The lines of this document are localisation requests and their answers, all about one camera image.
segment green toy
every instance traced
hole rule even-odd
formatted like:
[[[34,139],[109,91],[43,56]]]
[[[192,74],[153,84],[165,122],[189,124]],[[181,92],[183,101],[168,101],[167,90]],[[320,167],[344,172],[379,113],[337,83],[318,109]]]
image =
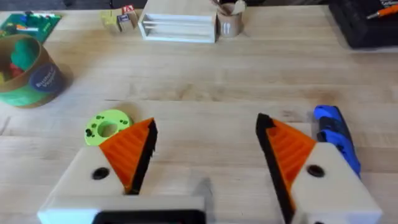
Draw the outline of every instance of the green toy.
[[[27,34],[44,43],[60,19],[61,16],[51,13],[11,14],[0,26],[0,38],[13,34]]]
[[[106,110],[97,114],[90,120],[86,127],[85,140],[89,146],[99,146],[102,142],[118,133],[119,131],[130,127],[133,120],[122,111]],[[116,130],[110,136],[104,136],[104,129],[107,126],[115,125]]]
[[[32,39],[21,39],[15,44],[11,61],[23,71],[28,70],[39,54],[39,45]]]

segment cardboard canister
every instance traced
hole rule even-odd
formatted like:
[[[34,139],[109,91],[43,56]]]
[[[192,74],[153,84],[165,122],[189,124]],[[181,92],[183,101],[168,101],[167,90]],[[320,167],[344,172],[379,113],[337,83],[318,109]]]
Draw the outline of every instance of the cardboard canister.
[[[38,40],[19,34],[0,39],[0,72],[11,72],[11,54],[21,39],[37,44],[38,56],[24,73],[0,84],[0,100],[19,108],[35,108],[48,103],[62,91],[65,77]]]
[[[235,8],[235,3],[225,3],[221,5],[227,11],[232,12]],[[222,37],[235,37],[243,30],[242,12],[236,15],[224,15],[217,10],[218,18],[218,33]]]

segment orange pencil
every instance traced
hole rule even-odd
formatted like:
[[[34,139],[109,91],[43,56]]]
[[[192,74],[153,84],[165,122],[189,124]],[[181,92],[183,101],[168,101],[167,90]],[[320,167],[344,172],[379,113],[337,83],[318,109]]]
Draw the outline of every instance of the orange pencil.
[[[388,7],[388,8],[385,8],[385,9],[378,10],[376,13],[371,14],[371,15],[367,16],[366,18],[373,19],[373,18],[378,18],[378,17],[382,17],[382,16],[386,16],[386,15],[391,15],[391,14],[394,14],[397,12],[398,12],[398,4]]]

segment white shelf organizer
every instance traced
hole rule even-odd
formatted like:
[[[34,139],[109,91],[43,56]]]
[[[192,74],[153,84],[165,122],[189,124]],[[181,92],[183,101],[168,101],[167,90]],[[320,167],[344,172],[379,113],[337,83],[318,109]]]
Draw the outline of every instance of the white shelf organizer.
[[[216,9],[209,0],[148,0],[138,25],[145,40],[214,43]]]

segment wooden tabletop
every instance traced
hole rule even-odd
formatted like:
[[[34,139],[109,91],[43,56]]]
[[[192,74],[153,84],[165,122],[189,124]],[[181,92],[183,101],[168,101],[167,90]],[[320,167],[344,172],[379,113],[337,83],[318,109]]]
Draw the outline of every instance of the wooden tabletop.
[[[40,108],[0,104],[0,223],[39,223],[86,123],[110,108],[155,117],[142,194],[204,195],[217,223],[280,223],[256,117],[312,135],[318,104],[340,107],[381,223],[398,220],[398,54],[348,49],[327,7],[249,8],[244,32],[216,44],[113,37],[98,11],[62,13],[45,48],[73,83]]]

